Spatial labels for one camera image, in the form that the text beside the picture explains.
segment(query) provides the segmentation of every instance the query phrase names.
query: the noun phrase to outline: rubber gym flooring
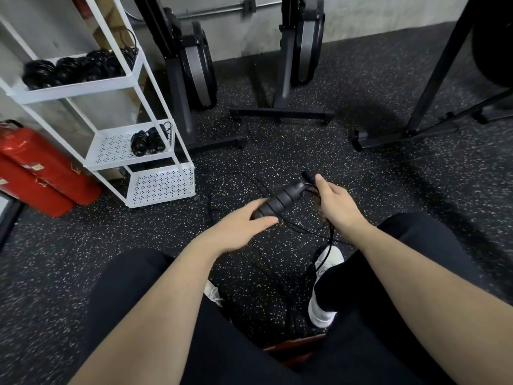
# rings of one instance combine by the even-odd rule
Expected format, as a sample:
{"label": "rubber gym flooring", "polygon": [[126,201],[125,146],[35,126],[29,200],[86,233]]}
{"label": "rubber gym flooring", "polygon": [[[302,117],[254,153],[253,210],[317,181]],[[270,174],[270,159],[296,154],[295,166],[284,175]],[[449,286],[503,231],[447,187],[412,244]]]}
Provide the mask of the rubber gym flooring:
{"label": "rubber gym flooring", "polygon": [[[65,383],[79,364],[88,292],[109,259],[133,247],[178,255],[208,226],[210,187],[234,170],[257,175],[273,189],[299,179],[304,168],[318,170],[345,185],[375,224],[394,213],[423,210],[455,232],[490,278],[490,292],[513,303],[510,125],[472,125],[457,134],[367,152],[356,152],[347,137],[352,126],[379,132],[405,124],[452,27],[433,25],[324,44],[314,80],[294,90],[290,106],[336,109],[328,126],[259,118],[233,122],[227,115],[231,105],[272,103],[278,54],[216,63],[219,103],[198,115],[201,130],[219,137],[244,127],[250,142],[244,150],[193,157],[198,201],[130,210],[105,191],[94,204],[75,207],[61,219],[26,208],[0,257],[0,382]],[[479,74],[467,44],[425,124],[500,90]],[[212,204],[232,210],[257,197],[250,182],[230,176],[213,193]],[[309,200],[288,216],[312,229],[318,225]],[[296,327],[291,333],[283,298],[251,263],[263,264],[254,247],[222,256],[211,272],[234,324],[260,346],[318,333],[305,321],[313,284],[307,270],[325,239],[280,225],[259,235],[255,244],[294,297]],[[345,256],[351,254],[349,246],[340,247]]]}

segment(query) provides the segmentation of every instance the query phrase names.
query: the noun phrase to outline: hand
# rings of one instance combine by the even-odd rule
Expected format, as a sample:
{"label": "hand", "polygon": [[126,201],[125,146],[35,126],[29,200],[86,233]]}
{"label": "hand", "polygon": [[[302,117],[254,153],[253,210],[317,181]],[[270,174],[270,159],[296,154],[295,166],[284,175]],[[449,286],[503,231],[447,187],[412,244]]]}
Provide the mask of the hand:
{"label": "hand", "polygon": [[330,220],[344,238],[353,241],[354,231],[369,225],[355,201],[346,189],[326,181],[320,174],[316,174],[316,187],[326,219]]}
{"label": "hand", "polygon": [[205,241],[217,256],[223,252],[244,247],[257,234],[278,223],[274,216],[250,220],[251,214],[266,199],[254,200],[240,209],[224,216],[216,225],[204,231],[196,239]]}

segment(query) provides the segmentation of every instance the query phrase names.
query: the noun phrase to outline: white sneaker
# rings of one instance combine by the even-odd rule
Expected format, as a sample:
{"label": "white sneaker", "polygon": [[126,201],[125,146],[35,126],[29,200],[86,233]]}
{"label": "white sneaker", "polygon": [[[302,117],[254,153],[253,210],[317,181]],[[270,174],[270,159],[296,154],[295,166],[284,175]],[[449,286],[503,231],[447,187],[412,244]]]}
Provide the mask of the white sneaker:
{"label": "white sneaker", "polygon": [[203,291],[203,293],[205,294],[205,296],[207,296],[207,298],[210,301],[215,302],[217,304],[217,306],[220,306],[221,308],[223,307],[221,305],[221,301],[223,299],[219,296],[219,291],[217,290],[217,286],[214,286],[214,284],[212,284],[209,280],[207,280],[207,283],[205,284],[205,290]]}
{"label": "white sneaker", "polygon": [[[322,263],[326,255],[328,254],[329,246],[324,249],[324,251],[319,255],[316,260],[315,267],[316,269]],[[341,264],[344,261],[342,253],[335,246],[331,246],[331,251],[329,252],[328,259],[321,266],[321,268],[317,271],[316,283],[321,278],[326,270],[328,270],[332,266],[336,266]],[[321,307],[317,304],[316,291],[312,289],[312,297],[310,298],[310,303],[308,303],[308,314],[310,316],[310,320],[312,323],[319,328],[327,328],[333,323],[333,319],[337,312],[327,312],[322,310]]]}

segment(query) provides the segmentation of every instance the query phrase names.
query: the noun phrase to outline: black pants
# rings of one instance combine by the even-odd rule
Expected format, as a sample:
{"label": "black pants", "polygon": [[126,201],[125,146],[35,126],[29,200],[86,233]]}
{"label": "black pants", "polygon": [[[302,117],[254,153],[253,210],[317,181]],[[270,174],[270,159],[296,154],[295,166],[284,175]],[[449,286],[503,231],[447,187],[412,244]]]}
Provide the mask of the black pants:
{"label": "black pants", "polygon": [[[400,213],[379,228],[479,286],[479,269],[442,223],[422,213]],[[86,356],[171,262],[155,250],[137,249],[109,263],[89,302]],[[451,382],[408,329],[362,253],[325,272],[315,291],[319,306],[338,314],[323,346],[299,373],[253,345],[203,297],[182,384]]]}

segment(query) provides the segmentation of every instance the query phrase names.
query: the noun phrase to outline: left hand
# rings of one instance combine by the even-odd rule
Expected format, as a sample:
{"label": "left hand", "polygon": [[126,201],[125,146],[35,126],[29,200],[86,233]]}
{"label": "left hand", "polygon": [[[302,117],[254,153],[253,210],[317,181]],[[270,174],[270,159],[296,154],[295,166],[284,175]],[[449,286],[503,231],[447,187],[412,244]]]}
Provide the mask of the left hand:
{"label": "left hand", "polygon": [[265,201],[266,199],[254,200],[229,213],[196,239],[205,241],[209,248],[217,253],[217,256],[244,247],[257,233],[278,223],[278,218],[274,216],[249,219],[251,214]]}

